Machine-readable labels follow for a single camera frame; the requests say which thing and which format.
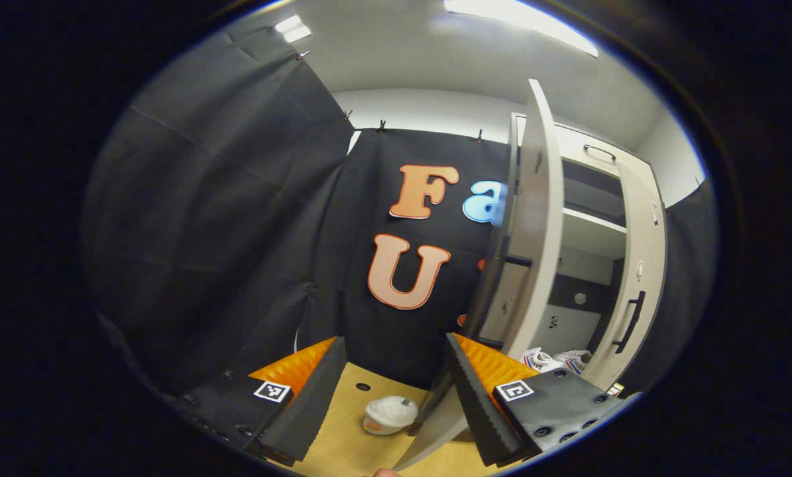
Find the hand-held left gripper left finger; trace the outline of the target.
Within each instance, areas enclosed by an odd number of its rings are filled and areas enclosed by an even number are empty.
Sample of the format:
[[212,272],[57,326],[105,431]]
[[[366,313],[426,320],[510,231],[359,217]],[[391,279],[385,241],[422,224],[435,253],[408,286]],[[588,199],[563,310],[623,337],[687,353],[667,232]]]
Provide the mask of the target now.
[[334,336],[250,374],[225,371],[184,394],[184,416],[230,447],[301,462],[323,425],[345,365]]

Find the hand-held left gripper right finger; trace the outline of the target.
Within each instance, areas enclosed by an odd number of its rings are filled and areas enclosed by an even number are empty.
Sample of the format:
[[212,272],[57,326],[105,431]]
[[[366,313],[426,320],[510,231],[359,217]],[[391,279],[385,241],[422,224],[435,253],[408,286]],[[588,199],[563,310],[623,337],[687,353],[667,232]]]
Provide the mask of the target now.
[[487,466],[553,452],[625,407],[574,371],[536,372],[458,333],[446,335],[446,366]]

